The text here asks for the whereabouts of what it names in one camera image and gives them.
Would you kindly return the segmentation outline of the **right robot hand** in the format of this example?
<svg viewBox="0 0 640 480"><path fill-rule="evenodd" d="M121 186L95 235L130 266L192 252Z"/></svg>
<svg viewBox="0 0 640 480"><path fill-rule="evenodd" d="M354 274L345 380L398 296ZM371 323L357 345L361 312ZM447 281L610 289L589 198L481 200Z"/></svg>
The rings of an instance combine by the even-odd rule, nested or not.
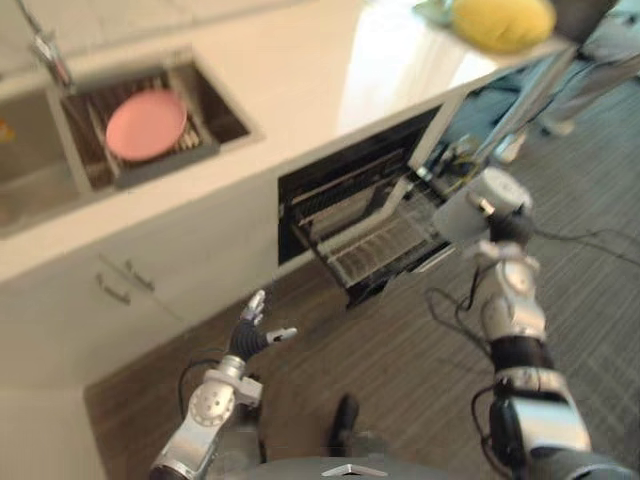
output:
<svg viewBox="0 0 640 480"><path fill-rule="evenodd" d="M533 220L526 204L500 210L484 198L474 203L491 242L512 242L521 247L528 244L533 235Z"/></svg>

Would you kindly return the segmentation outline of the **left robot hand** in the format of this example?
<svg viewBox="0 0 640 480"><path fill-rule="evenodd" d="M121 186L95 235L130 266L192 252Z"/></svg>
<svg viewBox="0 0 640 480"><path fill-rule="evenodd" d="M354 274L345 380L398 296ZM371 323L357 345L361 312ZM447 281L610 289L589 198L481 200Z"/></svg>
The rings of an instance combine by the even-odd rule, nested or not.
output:
<svg viewBox="0 0 640 480"><path fill-rule="evenodd" d="M265 300L266 292L256 291L243 308L231 333L227 352L244 362L248 362L271 345L292 339L298 334L295 327L279 328L269 332L260 329Z"/></svg>

